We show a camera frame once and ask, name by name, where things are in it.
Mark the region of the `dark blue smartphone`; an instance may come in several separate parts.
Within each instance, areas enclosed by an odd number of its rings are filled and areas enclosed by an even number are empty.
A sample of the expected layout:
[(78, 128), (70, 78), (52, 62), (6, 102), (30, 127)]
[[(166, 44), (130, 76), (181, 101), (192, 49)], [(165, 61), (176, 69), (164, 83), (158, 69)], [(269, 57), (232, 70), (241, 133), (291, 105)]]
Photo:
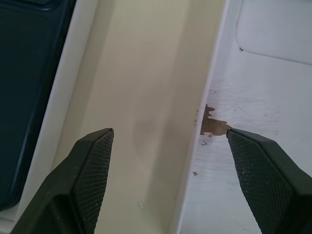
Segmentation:
[(0, 211), (22, 195), (77, 0), (0, 0)]

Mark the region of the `white open box base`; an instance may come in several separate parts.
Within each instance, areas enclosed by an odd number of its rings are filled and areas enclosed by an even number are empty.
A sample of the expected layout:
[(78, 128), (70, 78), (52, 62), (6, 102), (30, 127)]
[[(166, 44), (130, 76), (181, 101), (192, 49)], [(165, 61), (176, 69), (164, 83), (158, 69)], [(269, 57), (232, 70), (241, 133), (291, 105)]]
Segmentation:
[(78, 0), (55, 75), (19, 204), (0, 212), (0, 234), (10, 234), (51, 172), (98, 0)]

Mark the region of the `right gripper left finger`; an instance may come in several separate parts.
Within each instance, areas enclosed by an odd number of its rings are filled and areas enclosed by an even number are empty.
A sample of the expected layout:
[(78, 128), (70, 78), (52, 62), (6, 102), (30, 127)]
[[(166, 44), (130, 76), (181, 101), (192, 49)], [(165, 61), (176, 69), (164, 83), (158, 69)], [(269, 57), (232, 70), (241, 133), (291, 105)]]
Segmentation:
[(11, 234), (94, 234), (113, 139), (112, 128), (79, 139), (43, 181)]

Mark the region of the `white torn box lid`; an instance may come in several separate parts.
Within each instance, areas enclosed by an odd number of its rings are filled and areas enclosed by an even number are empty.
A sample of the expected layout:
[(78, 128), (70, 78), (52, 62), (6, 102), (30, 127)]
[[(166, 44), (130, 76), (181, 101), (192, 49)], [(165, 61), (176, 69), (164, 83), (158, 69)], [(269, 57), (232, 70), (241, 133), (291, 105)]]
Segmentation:
[(226, 0), (172, 234), (260, 234), (228, 128), (276, 141), (312, 176), (312, 0)]

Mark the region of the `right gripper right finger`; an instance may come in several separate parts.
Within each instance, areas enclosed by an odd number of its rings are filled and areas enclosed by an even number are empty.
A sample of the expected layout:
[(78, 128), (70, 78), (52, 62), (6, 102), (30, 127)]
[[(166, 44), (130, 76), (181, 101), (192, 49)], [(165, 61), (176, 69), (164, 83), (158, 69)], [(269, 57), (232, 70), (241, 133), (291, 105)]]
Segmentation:
[(312, 177), (274, 141), (228, 129), (240, 188), (262, 234), (312, 234)]

